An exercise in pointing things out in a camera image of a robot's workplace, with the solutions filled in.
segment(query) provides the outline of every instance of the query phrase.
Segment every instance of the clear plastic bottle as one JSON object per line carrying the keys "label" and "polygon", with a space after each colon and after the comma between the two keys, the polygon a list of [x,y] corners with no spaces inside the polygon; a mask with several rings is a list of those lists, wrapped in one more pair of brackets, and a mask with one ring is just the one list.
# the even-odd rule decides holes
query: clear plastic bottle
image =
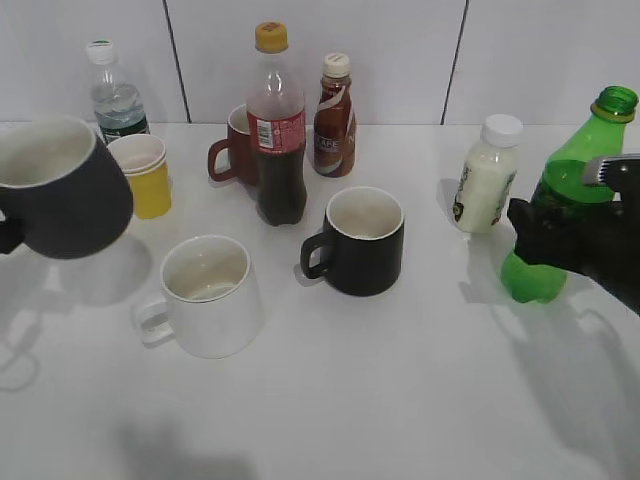
{"label": "clear plastic bottle", "polygon": [[271,225],[298,223],[307,203],[304,92],[289,68],[287,48],[284,24],[256,27],[258,62],[247,116],[259,172],[258,207]]}
{"label": "clear plastic bottle", "polygon": [[86,52],[93,69],[93,110],[105,142],[134,133],[149,133],[140,93],[126,81],[113,43],[97,40],[87,45]]}
{"label": "clear plastic bottle", "polygon": [[480,140],[464,164],[453,216],[460,230],[487,233],[498,223],[518,169],[516,145],[522,140],[522,122],[510,115],[491,115]]}

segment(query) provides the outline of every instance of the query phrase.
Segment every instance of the white mug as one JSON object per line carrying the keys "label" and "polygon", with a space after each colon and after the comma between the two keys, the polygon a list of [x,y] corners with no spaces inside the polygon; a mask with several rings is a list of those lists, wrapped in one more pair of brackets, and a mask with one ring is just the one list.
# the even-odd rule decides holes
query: white mug
{"label": "white mug", "polygon": [[[191,355],[223,358],[260,332],[264,312],[247,249],[220,235],[203,235],[174,247],[160,267],[162,293],[134,305],[134,327],[154,346],[175,337]],[[166,314],[158,324],[156,318]]]}

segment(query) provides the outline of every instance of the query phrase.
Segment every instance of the green bottle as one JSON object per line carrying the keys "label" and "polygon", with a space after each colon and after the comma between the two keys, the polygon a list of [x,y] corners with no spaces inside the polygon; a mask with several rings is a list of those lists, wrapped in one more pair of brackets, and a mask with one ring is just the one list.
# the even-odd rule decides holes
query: green bottle
{"label": "green bottle", "polygon": [[[591,118],[547,160],[531,204],[575,218],[593,204],[611,201],[614,192],[608,187],[585,187],[582,172],[594,157],[622,153],[624,129],[633,120],[637,104],[638,96],[628,88],[605,88],[591,105]],[[549,303],[560,294],[566,279],[564,270],[528,265],[513,251],[500,272],[502,284],[521,303]]]}

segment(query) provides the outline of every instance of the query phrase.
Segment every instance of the yellow cup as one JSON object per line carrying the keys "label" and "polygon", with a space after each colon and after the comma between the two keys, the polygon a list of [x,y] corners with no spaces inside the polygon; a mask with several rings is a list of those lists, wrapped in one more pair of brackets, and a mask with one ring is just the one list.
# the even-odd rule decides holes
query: yellow cup
{"label": "yellow cup", "polygon": [[133,192],[138,218],[164,215],[171,208],[171,189],[164,142],[154,135],[136,134],[111,142],[109,151]]}

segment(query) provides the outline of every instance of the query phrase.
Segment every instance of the tile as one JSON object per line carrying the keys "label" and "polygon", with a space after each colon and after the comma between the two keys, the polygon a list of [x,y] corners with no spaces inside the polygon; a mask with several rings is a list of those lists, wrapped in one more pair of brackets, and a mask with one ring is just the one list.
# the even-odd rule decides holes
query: tile
{"label": "tile", "polygon": [[606,85],[640,90],[637,0],[472,0],[447,124],[577,124]]}
{"label": "tile", "polygon": [[0,121],[40,112],[93,118],[86,43],[113,40],[151,121],[186,121],[160,0],[3,0]]}
{"label": "tile", "polygon": [[302,72],[307,122],[320,96],[324,54],[351,57],[360,123],[439,123],[464,1],[169,0],[194,122],[226,121],[242,102],[256,55],[254,27],[281,20]]}

